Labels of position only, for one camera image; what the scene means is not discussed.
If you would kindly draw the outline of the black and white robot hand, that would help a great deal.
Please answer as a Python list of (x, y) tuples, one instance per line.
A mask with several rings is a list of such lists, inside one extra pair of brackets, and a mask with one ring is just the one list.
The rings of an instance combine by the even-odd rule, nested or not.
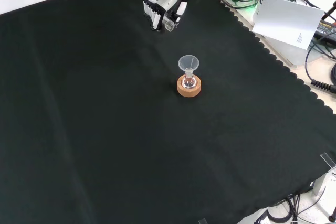
[(163, 6), (143, 1), (144, 15), (153, 31), (172, 32), (179, 25), (188, 0), (166, 1)]

